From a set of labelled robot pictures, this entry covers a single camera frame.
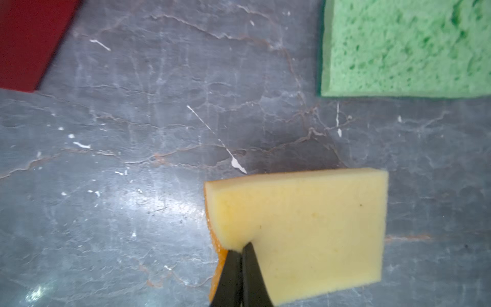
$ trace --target white streak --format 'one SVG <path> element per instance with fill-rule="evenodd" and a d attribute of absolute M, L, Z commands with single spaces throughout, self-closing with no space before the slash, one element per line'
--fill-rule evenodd
<path fill-rule="evenodd" d="M 79 142 L 72 142 L 72 143 L 75 144 L 75 145 L 77 145 L 78 147 L 90 149 L 90 144 L 89 145 L 84 145 L 84 144 L 80 144 Z"/>
<path fill-rule="evenodd" d="M 336 107 L 336 127 L 339 127 L 339 102 Z M 341 128 L 338 128 L 338 135 L 340 138 L 343 137 L 343 132 L 341 131 Z"/>
<path fill-rule="evenodd" d="M 208 124 L 205 123 L 205 121 L 202 120 L 201 117 L 199 117 L 198 113 L 196 113 L 189 105 L 187 107 L 188 107 L 189 110 L 191 110 L 191 112 L 194 113 L 194 115 L 196 115 L 196 117 L 198 117 L 198 119 L 206 126 L 206 128 L 208 128 L 208 130 L 210 130 L 215 136 L 217 136 L 217 134 L 210 128 L 210 126 L 208 126 Z M 220 139 L 218 139 L 218 141 L 223 146 L 223 148 L 225 148 L 225 150 L 229 153 L 229 155 L 232 157 L 232 162 L 231 162 L 232 167 L 240 170 L 244 174 L 247 174 L 247 171 L 245 170 L 245 168 L 243 168 L 240 165 L 239 161 L 237 161 L 237 159 L 235 159 L 234 155 L 232 155 L 232 153 L 230 152 L 230 150 L 228 150 L 227 146 L 225 146 L 225 144 Z"/>
<path fill-rule="evenodd" d="M 103 43 L 98 41 L 97 39 L 90 39 L 89 42 L 99 44 L 102 47 L 104 47 L 107 51 L 111 51 L 111 48 L 107 47 L 106 45 L 104 45 Z"/>

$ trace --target sponge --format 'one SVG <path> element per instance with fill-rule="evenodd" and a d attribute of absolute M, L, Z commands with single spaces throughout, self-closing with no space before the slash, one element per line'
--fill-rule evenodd
<path fill-rule="evenodd" d="M 491 1 L 327 0 L 321 96 L 491 94 Z"/>
<path fill-rule="evenodd" d="M 386 171 L 371 168 L 206 182 L 215 276 L 226 250 L 251 242 L 275 306 L 380 281 L 387 183 Z"/>

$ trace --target countertop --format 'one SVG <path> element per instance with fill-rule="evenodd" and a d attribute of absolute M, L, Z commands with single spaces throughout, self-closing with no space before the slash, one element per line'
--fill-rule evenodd
<path fill-rule="evenodd" d="M 207 306 L 203 181 L 390 172 L 382 282 L 289 307 L 491 305 L 491 100 L 315 95 L 320 1 L 88 0 L 0 90 L 0 306 Z"/>

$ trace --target green sponge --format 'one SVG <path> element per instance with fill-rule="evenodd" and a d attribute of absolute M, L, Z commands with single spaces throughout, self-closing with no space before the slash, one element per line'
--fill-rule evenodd
<path fill-rule="evenodd" d="M 491 94 L 491 0 L 327 0 L 322 96 Z"/>

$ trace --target red object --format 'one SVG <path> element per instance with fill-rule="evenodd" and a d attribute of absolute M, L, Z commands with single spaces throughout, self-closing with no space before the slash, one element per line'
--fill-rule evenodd
<path fill-rule="evenodd" d="M 0 0 L 0 87 L 33 92 L 79 0 Z"/>

